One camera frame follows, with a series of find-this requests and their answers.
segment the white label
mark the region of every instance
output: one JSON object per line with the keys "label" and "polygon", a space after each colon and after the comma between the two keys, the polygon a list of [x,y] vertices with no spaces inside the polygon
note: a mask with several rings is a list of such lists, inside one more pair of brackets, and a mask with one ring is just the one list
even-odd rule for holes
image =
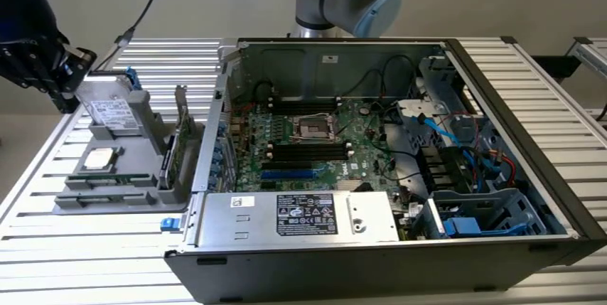
{"label": "white label", "polygon": [[323,63],[337,63],[340,57],[337,55],[324,55],[323,56]]}
{"label": "white label", "polygon": [[129,104],[124,99],[90,101],[90,105],[108,129],[136,129],[138,127]]}
{"label": "white label", "polygon": [[230,208],[254,207],[254,196],[232,197],[229,207]]}

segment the sticker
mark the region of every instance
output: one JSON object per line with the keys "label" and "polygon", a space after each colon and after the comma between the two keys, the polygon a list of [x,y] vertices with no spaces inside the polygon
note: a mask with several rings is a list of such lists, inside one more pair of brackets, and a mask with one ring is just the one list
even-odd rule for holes
{"label": "sticker", "polygon": [[331,193],[277,195],[276,204],[276,232],[280,236],[337,234]]}
{"label": "sticker", "polygon": [[232,197],[229,208],[254,207],[254,196]]}
{"label": "sticker", "polygon": [[90,101],[90,105],[108,129],[138,128],[129,104],[124,99]]}
{"label": "sticker", "polygon": [[324,55],[323,56],[323,63],[337,63],[340,57],[337,55]]}

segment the circuit board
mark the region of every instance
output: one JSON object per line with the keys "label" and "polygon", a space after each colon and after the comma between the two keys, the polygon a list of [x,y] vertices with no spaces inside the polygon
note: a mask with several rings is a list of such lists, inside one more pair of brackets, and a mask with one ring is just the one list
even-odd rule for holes
{"label": "circuit board", "polygon": [[[368,183],[375,191],[393,193],[399,191],[399,184],[380,176],[373,162],[383,167],[389,162],[389,156],[369,144],[365,129],[377,132],[377,121],[373,121],[372,105],[361,100],[347,100],[333,114],[312,114],[309,116],[272,115],[266,109],[254,106],[237,114],[237,191],[257,192],[261,188],[261,164],[269,161],[266,155],[268,143],[311,144],[345,143],[352,144],[353,155],[347,161],[313,161],[313,178],[272,180],[272,191],[297,190],[339,190],[347,185]],[[307,120],[311,131],[320,119],[329,117],[333,138],[300,138],[297,124],[304,125]]]}

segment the slotted aluminum table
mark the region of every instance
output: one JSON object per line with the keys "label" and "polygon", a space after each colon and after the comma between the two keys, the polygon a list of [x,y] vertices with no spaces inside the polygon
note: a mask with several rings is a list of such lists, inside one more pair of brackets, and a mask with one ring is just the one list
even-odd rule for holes
{"label": "slotted aluminum table", "polygon": [[[463,38],[461,44],[583,204],[607,229],[607,133],[516,44]],[[217,40],[136,40],[114,68],[132,66],[152,108],[176,118],[174,85],[205,120],[214,86]],[[0,205],[0,304],[189,305],[162,261],[178,233],[158,223],[176,214],[53,216],[54,194],[90,138],[81,112],[65,116]],[[607,249],[571,267],[549,267],[505,292],[407,296],[319,304],[607,303]]]}

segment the red cable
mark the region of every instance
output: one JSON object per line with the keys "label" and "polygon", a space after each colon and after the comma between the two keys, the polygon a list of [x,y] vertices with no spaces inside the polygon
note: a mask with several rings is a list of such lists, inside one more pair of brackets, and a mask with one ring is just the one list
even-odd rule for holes
{"label": "red cable", "polygon": [[[491,156],[496,156],[497,153],[496,152],[492,152],[489,151],[489,155]],[[507,162],[507,164],[509,165],[509,178],[507,180],[507,185],[511,186],[512,183],[513,183],[513,178],[516,177],[516,164],[513,163],[513,161],[505,157],[504,155],[501,155],[501,159]]]}

